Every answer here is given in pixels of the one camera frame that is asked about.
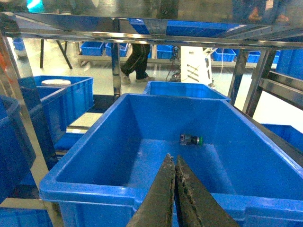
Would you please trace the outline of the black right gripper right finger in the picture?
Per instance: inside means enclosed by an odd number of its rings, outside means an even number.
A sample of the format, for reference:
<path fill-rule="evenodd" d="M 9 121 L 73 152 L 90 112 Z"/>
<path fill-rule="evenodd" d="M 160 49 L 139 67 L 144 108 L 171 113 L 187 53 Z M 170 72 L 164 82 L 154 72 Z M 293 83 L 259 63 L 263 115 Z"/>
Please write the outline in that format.
<path fill-rule="evenodd" d="M 238 227 L 182 156 L 175 166 L 175 204 L 180 227 Z"/>

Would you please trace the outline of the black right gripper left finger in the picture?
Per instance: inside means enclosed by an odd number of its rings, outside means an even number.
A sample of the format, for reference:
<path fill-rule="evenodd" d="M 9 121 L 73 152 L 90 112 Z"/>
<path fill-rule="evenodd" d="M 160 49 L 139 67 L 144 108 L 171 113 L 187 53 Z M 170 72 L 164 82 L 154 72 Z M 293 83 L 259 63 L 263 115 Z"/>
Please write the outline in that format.
<path fill-rule="evenodd" d="M 139 209 L 128 227 L 171 227 L 175 193 L 175 164 L 167 154 Z"/>

